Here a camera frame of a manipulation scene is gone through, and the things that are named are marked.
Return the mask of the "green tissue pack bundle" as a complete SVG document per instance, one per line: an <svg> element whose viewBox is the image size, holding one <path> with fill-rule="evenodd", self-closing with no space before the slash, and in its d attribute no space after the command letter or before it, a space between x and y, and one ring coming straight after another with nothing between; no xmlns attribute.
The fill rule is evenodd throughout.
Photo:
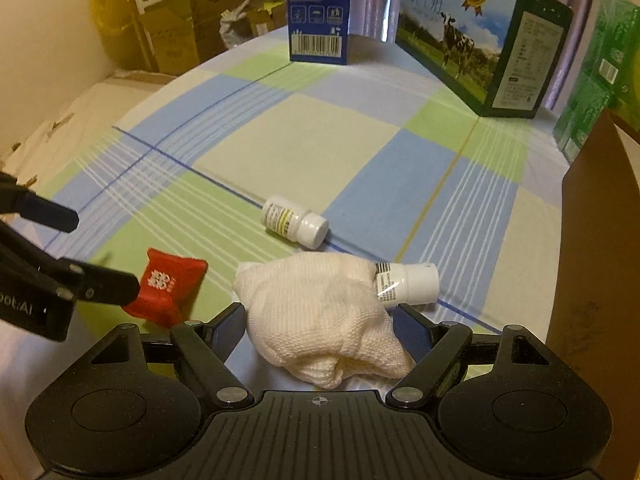
<svg viewBox="0 0 640 480"><path fill-rule="evenodd" d="M553 129L569 162L574 162L606 108L631 128L639 128L639 6L630 0L599 2L589 47Z"/></svg>

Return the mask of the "yellow plastic bag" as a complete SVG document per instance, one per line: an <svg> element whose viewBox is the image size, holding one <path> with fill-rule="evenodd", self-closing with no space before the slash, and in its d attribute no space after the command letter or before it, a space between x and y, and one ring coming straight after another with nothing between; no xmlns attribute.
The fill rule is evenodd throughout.
<svg viewBox="0 0 640 480"><path fill-rule="evenodd" d="M123 70L142 70L144 54L132 12L131 0L90 0L91 19L106 56Z"/></svg>

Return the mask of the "brown cardboard shoe box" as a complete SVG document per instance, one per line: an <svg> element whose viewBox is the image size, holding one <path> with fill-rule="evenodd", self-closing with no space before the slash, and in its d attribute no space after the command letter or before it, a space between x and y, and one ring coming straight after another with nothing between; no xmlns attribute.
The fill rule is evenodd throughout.
<svg viewBox="0 0 640 480"><path fill-rule="evenodd" d="M639 133L604 110L562 182L546 343L603 399L605 479L639 475Z"/></svg>

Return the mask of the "white knitted sock bundle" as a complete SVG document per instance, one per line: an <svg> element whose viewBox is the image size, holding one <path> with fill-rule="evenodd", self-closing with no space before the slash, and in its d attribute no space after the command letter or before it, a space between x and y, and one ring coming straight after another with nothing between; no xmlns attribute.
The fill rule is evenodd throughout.
<svg viewBox="0 0 640 480"><path fill-rule="evenodd" d="M271 365L334 389L354 375L399 379L413 359L375 296L373 262L339 252L299 252L236 270L232 290L246 330Z"/></svg>

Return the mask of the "plaid bed sheet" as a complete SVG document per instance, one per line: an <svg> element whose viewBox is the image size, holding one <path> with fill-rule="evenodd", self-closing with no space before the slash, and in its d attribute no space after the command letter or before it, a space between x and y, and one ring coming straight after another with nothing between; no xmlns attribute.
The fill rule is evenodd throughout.
<svg viewBox="0 0 640 480"><path fill-rule="evenodd" d="M194 68L35 190L78 212L75 232L14 229L134 274L149 248L203 259L184 313L206 321L239 264L294 252L259 221L281 196L329 221L329 252L434 263L432 320L546 336L567 168L552 119L480 118L393 44L350 48L344 66L293 63L277 30Z"/></svg>

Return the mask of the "blue milk carton box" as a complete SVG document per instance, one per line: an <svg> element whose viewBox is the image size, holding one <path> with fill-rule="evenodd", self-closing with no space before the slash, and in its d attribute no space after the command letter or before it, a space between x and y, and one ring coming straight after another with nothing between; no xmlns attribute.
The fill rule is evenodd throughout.
<svg viewBox="0 0 640 480"><path fill-rule="evenodd" d="M347 63L350 0L286 0L292 62Z"/></svg>

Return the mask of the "red candy packet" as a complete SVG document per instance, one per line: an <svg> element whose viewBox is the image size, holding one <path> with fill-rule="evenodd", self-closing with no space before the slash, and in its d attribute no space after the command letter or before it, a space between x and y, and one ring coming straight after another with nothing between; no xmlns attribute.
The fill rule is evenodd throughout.
<svg viewBox="0 0 640 480"><path fill-rule="evenodd" d="M137 298L122 308L135 318L171 328L183 322L182 309L204 280L208 263L149 248Z"/></svg>

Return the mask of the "white pill bottle yellow label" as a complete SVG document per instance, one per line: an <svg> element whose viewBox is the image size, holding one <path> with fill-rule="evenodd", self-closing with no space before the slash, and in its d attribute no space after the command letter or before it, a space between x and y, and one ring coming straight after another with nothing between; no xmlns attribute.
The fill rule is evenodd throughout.
<svg viewBox="0 0 640 480"><path fill-rule="evenodd" d="M310 250L318 249L329 232L326 218L281 196L265 201L260 223L271 233Z"/></svg>

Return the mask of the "green cow milk box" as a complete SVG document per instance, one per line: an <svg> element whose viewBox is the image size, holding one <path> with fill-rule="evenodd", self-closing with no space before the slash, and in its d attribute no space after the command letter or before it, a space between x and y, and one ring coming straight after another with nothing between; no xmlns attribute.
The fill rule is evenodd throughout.
<svg viewBox="0 0 640 480"><path fill-rule="evenodd" d="M395 42L475 114L532 118L572 21L559 0L400 0Z"/></svg>

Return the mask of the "white plastic bag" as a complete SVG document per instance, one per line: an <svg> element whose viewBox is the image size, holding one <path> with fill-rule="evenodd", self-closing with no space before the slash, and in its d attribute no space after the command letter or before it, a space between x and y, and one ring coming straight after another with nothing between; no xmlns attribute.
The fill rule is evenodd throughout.
<svg viewBox="0 0 640 480"><path fill-rule="evenodd" d="M240 44L244 44L244 42L253 38L248 14L250 11L258 10L268 1L245 0L235 9L221 13L219 32L222 42L228 50L239 47Z"/></svg>

